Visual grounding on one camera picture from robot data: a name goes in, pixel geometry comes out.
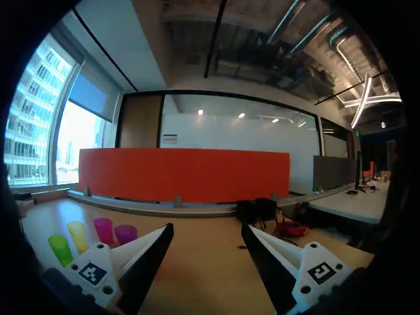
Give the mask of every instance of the orange partition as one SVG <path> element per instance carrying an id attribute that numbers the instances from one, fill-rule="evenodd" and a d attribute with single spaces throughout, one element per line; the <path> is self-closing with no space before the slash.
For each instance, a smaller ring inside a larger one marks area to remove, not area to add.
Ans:
<path id="1" fill-rule="evenodd" d="M 373 176 L 373 161 L 370 161 L 371 169 L 368 171 L 363 171 L 363 177 Z"/>
<path id="2" fill-rule="evenodd" d="M 289 195 L 289 153 L 208 149 L 83 149 L 79 187 L 140 201 L 233 202 Z"/>

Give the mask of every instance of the black bag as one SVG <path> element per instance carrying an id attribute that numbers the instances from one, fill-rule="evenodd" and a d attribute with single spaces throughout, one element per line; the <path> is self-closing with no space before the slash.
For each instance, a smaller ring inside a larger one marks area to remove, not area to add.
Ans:
<path id="1" fill-rule="evenodd" d="M 240 200 L 236 202 L 235 209 L 235 216 L 242 224 L 254 225 L 257 222 L 255 204 L 251 200 Z"/>
<path id="2" fill-rule="evenodd" d="M 277 202 L 268 198 L 255 199 L 255 207 L 258 217 L 262 221 L 277 220 Z"/>
<path id="3" fill-rule="evenodd" d="M 241 200 L 236 203 L 235 216 L 242 224 L 254 225 L 260 219 L 261 229 L 265 231 L 264 221 L 275 220 L 277 223 L 276 210 L 277 202 L 271 199 Z"/>

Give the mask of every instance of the desk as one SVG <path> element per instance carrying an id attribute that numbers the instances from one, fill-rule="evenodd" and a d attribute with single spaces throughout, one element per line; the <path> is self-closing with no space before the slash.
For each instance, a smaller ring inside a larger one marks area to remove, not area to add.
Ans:
<path id="1" fill-rule="evenodd" d="M 385 208 L 389 182 L 374 182 L 379 189 L 372 193 L 358 191 L 356 195 L 349 195 L 345 190 L 334 195 L 319 198 L 309 202 L 311 208 L 338 215 L 344 218 L 378 224 Z"/>

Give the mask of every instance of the glass wall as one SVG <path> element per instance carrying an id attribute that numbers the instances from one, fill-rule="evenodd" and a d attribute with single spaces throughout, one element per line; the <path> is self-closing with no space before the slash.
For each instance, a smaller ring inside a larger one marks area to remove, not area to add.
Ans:
<path id="1" fill-rule="evenodd" d="M 54 112 L 73 60 L 53 49 L 51 37 L 32 55 L 10 105 L 4 163 L 9 185 L 48 183 L 48 150 Z"/>
<path id="2" fill-rule="evenodd" d="M 286 152 L 290 191 L 307 194 L 312 192 L 313 156 L 320 155 L 316 121 L 315 116 L 262 102 L 166 95 L 160 147 Z"/>

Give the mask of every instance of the magenta cup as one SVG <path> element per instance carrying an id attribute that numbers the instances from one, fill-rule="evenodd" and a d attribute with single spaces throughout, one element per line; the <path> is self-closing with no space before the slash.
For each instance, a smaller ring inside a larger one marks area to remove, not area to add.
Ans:
<path id="1" fill-rule="evenodd" d="M 99 240 L 102 243 L 111 246 L 114 243 L 112 236 L 112 221 L 108 218 L 97 218 L 93 220 L 96 232 L 98 233 Z"/>
<path id="2" fill-rule="evenodd" d="M 137 229 L 132 225 L 119 225 L 114 230 L 120 245 L 127 244 L 132 240 L 137 239 Z"/>

